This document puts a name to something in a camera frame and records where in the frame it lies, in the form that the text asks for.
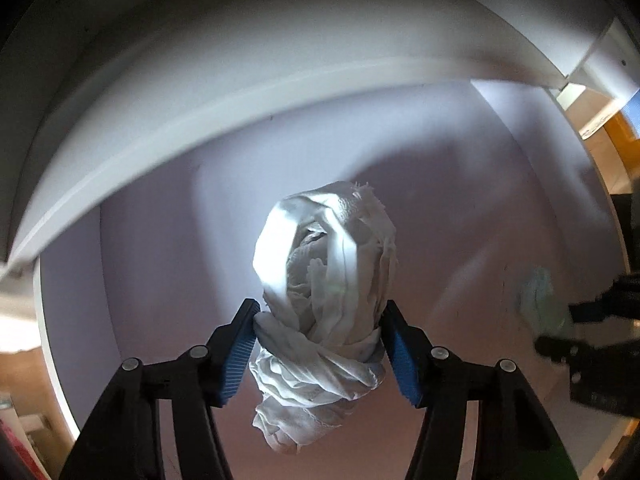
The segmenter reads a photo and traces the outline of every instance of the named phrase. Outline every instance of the screw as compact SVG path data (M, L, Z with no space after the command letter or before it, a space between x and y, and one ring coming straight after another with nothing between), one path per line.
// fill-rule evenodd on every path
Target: screw
M191 350L189 350L189 355L194 359L205 357L208 353L209 349L204 345L194 346Z
M516 363L514 363L511 359L503 359L500 361L500 368L502 368L505 372L512 373L516 371L518 368Z
M124 359L122 362L122 369L126 372L130 372L138 368L140 361L138 361L135 357L130 357L129 359Z
M431 356L434 359L444 361L444 359L449 358L449 350L447 350L446 348L443 348L442 346L436 346L431 349Z

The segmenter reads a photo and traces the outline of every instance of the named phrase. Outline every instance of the cloth fold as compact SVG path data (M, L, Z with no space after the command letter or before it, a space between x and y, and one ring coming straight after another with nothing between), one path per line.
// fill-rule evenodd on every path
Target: cloth fold
M339 427L384 378L378 321L396 230L369 186L334 182L271 210L254 254L269 312L249 364L263 394L254 426L295 453Z

